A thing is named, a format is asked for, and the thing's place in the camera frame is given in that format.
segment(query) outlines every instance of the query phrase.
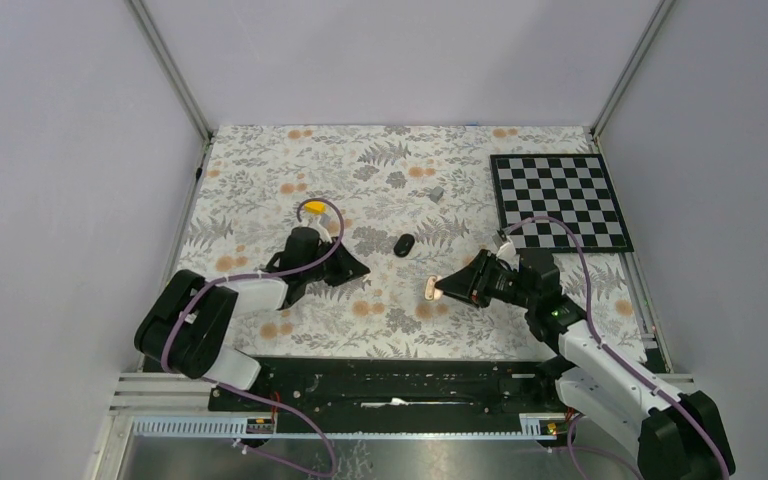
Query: table surface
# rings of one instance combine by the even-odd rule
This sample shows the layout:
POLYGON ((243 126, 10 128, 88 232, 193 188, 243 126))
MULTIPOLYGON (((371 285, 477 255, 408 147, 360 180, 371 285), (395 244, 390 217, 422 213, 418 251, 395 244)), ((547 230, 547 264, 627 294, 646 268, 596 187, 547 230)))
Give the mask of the table surface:
MULTIPOLYGON (((312 284, 288 310, 235 315, 226 344, 250 355, 544 360, 553 354, 528 332, 524 310, 429 303, 424 285, 492 246, 491 154, 588 152, 581 127, 223 126, 178 268, 208 278, 251 271, 283 249, 299 202, 325 197, 343 212, 344 244, 370 275, 337 288, 312 284), (427 194, 438 185, 445 193, 435 204, 427 194), (417 242, 397 258, 403 233, 417 242)), ((583 306, 578 257, 555 262, 583 306)), ((619 255, 587 254, 587 263, 597 327, 644 360, 619 255)))

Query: gray object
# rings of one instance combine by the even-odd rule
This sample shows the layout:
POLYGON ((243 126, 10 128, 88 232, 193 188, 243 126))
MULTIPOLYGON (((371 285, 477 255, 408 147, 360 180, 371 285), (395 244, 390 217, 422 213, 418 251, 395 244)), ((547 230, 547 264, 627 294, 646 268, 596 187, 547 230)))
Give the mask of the gray object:
POLYGON ((434 190, 431 190, 431 193, 428 194, 428 198, 430 198, 432 202, 438 203, 440 199, 443 198, 443 187, 439 185, 434 187, 434 190))

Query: purple cable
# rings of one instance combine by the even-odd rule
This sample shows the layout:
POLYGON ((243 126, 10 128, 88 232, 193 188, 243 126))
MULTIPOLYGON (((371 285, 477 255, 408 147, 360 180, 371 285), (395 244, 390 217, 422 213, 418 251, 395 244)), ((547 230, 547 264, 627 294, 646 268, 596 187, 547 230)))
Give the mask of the purple cable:
MULTIPOLYGON (((181 326, 184 324, 184 321, 186 321, 187 316, 192 313, 193 309, 195 308, 196 304, 199 300, 201 300, 201 297, 204 296, 205 293, 207 293, 208 290, 210 290, 212 287, 216 285, 220 285, 225 282, 235 282, 237 280, 254 280, 258 278, 278 278, 278 277, 285 277, 287 275, 294 275, 296 273, 304 272, 305 270, 310 270, 311 268, 314 268, 318 265, 320 265, 322 262, 328 260, 328 258, 334 254, 334 252, 337 251, 337 248, 340 247, 340 244, 343 242, 343 234, 345 233, 346 225, 345 221, 343 220, 343 214, 340 212, 340 209, 338 209, 333 203, 330 201, 324 199, 324 198, 308 198, 307 200, 301 202, 299 206, 296 208, 296 219, 301 221, 301 211, 302 207, 305 206, 305 204, 310 202, 322 202, 329 207, 331 207, 334 210, 334 213, 337 214, 337 219, 340 221, 340 233, 337 234, 337 239, 334 241, 334 245, 331 246, 331 249, 328 250, 325 255, 322 257, 308 263, 307 265, 303 265, 298 268, 293 268, 290 270, 285 270, 283 272, 274 272, 274 273, 241 273, 238 275, 230 275, 228 277, 221 277, 214 280, 211 280, 207 282, 196 294, 193 296, 192 299, 190 299, 190 302, 187 304, 186 307, 184 307, 184 310, 181 311, 181 314, 178 315, 178 320, 175 322, 175 325, 172 326, 172 331, 169 333, 169 338, 166 339, 166 344, 163 346, 163 353, 160 355, 160 365, 163 367, 163 371, 167 373, 172 373, 172 369, 169 368, 169 351, 172 350, 172 343, 175 341, 175 337, 178 336, 178 332, 181 330, 181 326)), ((263 457, 269 458, 271 460, 275 460, 278 463, 284 464, 288 467, 294 468, 300 472, 307 473, 308 475, 315 475, 318 477, 333 477, 337 474, 337 455, 334 452, 334 447, 331 446, 331 442, 328 440, 328 437, 325 436, 325 433, 322 431, 319 426, 316 425, 316 423, 313 422, 307 415, 300 412, 299 410, 289 406, 285 405, 281 402, 275 402, 273 400, 269 400, 267 398, 259 397, 257 395, 251 394, 249 392, 239 390, 237 388, 232 387, 231 385, 227 385, 224 383, 216 382, 215 380, 211 380, 209 378, 205 378, 208 382, 216 383, 220 387, 230 391, 234 392, 237 395, 240 395, 242 397, 249 398, 251 400, 254 400, 256 402, 263 403, 265 405, 270 405, 273 407, 278 407, 281 409, 284 409, 297 417, 301 418, 305 421, 308 425, 313 428, 313 430, 317 433, 317 435, 322 438, 323 443, 325 443, 325 448, 328 450, 328 456, 331 457, 331 470, 329 472, 323 473, 323 472, 317 472, 314 470, 310 470, 306 467, 303 467, 297 463, 293 463, 290 460, 287 460, 285 458, 278 457, 276 455, 272 455, 271 453, 267 452, 261 452, 257 449, 252 449, 252 452, 257 453, 258 455, 261 455, 263 457)))
MULTIPOLYGON (((551 450, 550 453, 551 452, 555 452, 555 451, 567 451, 569 453, 569 452, 572 451, 572 450, 569 449, 569 447, 552 447, 550 450, 551 450)), ((601 448, 582 447, 582 446, 576 446, 576 447, 574 447, 574 450, 576 452, 593 453, 595 455, 599 455, 599 456, 605 457, 605 458, 607 458, 609 460, 613 460, 613 461, 617 462, 618 464, 620 464, 620 465, 624 466, 625 468, 627 468, 631 473, 634 474, 635 477, 637 477, 637 480, 644 480, 643 475, 641 475, 640 472, 637 471, 637 468, 635 468, 634 465, 632 465, 631 463, 628 462, 628 460, 622 458, 621 456, 617 455, 614 452, 609 452, 607 450, 602 450, 601 448)), ((547 450, 545 448, 538 447, 538 448, 531 448, 531 449, 526 449, 526 450, 520 450, 519 452, 521 452, 521 453, 537 453, 537 452, 545 453, 545 452, 547 452, 547 450)))
POLYGON ((610 458, 611 460, 625 466, 626 468, 631 471, 631 473, 634 474, 635 477, 637 477, 637 480, 644 480, 643 475, 640 474, 639 471, 637 471, 637 468, 634 467, 631 463, 627 462, 624 458, 620 457, 619 455, 609 452, 607 450, 602 450, 601 448, 593 448, 593 447, 574 447, 572 445, 573 440, 573 434, 575 433, 575 428, 578 424, 578 421, 581 420, 584 417, 584 415, 577 415, 572 422, 570 422, 569 429, 567 430, 567 451, 569 451, 570 459, 572 460, 572 464, 575 465, 575 469, 578 470, 578 473, 581 474, 581 476, 585 479, 589 479, 590 477, 587 476, 586 473, 584 473, 584 469, 581 468, 581 465, 578 463, 578 459, 575 457, 575 452, 589 452, 589 453, 595 453, 597 455, 602 455, 603 457, 610 458))
POLYGON ((331 478, 331 477, 333 477, 334 475, 337 474, 337 453, 334 451, 334 446, 331 445, 331 441, 328 440, 328 437, 325 436, 325 432, 323 432, 322 429, 319 428, 319 425, 314 423, 314 421, 311 420, 310 417, 308 417, 307 415, 305 415, 301 411, 296 410, 295 408, 293 408, 293 407, 291 407, 289 405, 283 404, 281 402, 276 402, 276 401, 270 400, 268 398, 260 397, 258 395, 253 394, 253 393, 249 393, 249 392, 247 392, 245 390, 240 390, 240 389, 238 389, 236 387, 232 387, 231 385, 228 385, 226 383, 222 383, 222 382, 217 382, 215 380, 211 380, 211 379, 209 379, 207 377, 202 377, 202 378, 205 381, 215 383, 216 385, 224 388, 225 390, 228 390, 229 392, 236 393, 237 395, 239 395, 241 397, 245 397, 245 398, 254 400, 256 402, 260 402, 260 403, 263 403, 263 404, 266 404, 266 405, 270 405, 272 407, 278 407, 278 408, 284 409, 284 410, 292 413, 293 415, 301 418, 302 420, 304 420, 305 423, 310 425, 310 428, 312 428, 313 431, 315 431, 316 434, 319 435, 319 438, 322 439, 322 442, 325 443, 325 449, 328 450, 328 456, 331 457, 331 470, 329 470, 328 472, 317 472, 316 470, 311 470, 311 469, 309 469, 307 467, 303 467, 303 466, 299 465, 298 463, 294 463, 294 462, 292 462, 290 460, 287 460, 284 457, 279 457, 278 455, 273 455, 273 454, 271 454, 269 452, 263 452, 261 450, 258 450, 257 448, 248 449, 248 450, 246 450, 246 452, 252 452, 254 454, 260 455, 261 457, 268 458, 270 460, 274 460, 274 461, 276 461, 276 462, 278 462, 278 463, 280 463, 282 465, 286 465, 286 466, 288 466, 290 468, 293 468, 293 469, 298 470, 300 472, 306 473, 308 475, 313 475, 313 476, 316 476, 316 477, 331 478))
MULTIPOLYGON (((596 343, 598 343, 599 346, 602 347, 602 349, 608 353, 608 356, 613 358, 628 373, 630 373, 634 378, 636 378, 641 383, 646 385, 646 387, 649 388, 652 392, 657 391, 657 395, 659 397, 661 397, 664 401, 669 403, 671 407, 675 408, 676 411, 680 413, 685 420, 687 420, 687 423, 689 423, 690 426, 693 427, 694 430, 696 430, 696 433, 698 433, 699 436, 702 437, 702 441, 705 442, 705 445, 707 445, 708 448, 711 449, 711 453, 713 453, 714 458, 717 459, 717 464, 720 467, 720 474, 723 480, 728 479, 729 478, 728 466, 726 465, 725 458, 723 458, 723 454, 720 453, 720 450, 714 444, 714 440, 711 439, 711 436, 708 435, 708 433, 705 431, 704 428, 702 428, 701 425, 699 425, 699 422, 697 422, 696 419, 693 418, 690 412, 688 412, 684 407, 682 407, 681 404, 679 404, 676 399, 667 395, 663 390, 658 389, 657 385, 655 385, 654 382, 652 382, 645 375, 638 372, 625 358, 622 357, 622 355, 620 355, 616 350, 614 350, 613 347, 611 347, 610 345, 602 341, 602 336, 599 335, 599 332, 596 330, 596 324, 593 322, 593 316, 590 311, 591 310, 590 305, 593 299, 592 285, 590 283, 590 272, 587 270, 587 261, 584 258, 584 251, 582 251, 581 249, 581 243, 579 243, 578 238, 575 236, 573 231, 570 230, 570 228, 564 222, 558 220, 557 218, 552 218, 549 216, 542 216, 542 215, 537 217, 529 217, 529 218, 526 218, 525 220, 521 220, 511 225, 510 227, 504 229, 504 231, 510 234, 511 232, 522 227, 523 225, 533 223, 536 220, 548 220, 552 223, 559 225, 561 228, 564 229, 564 231, 567 233, 567 236, 569 236, 572 239, 572 242, 575 245, 575 251, 578 253, 578 258, 581 260, 581 267, 584 273, 584 284, 587 290, 586 297, 585 297, 586 298, 585 321, 587 322, 587 329, 590 331, 590 335, 592 335, 593 339, 596 340, 596 343)), ((575 454, 573 453, 572 450, 570 450, 570 457, 573 459, 573 463, 575 463, 576 462, 575 454)), ((582 476, 584 476, 584 478, 588 478, 586 475, 584 475, 584 472, 581 469, 579 469, 579 473, 581 473, 582 476)))

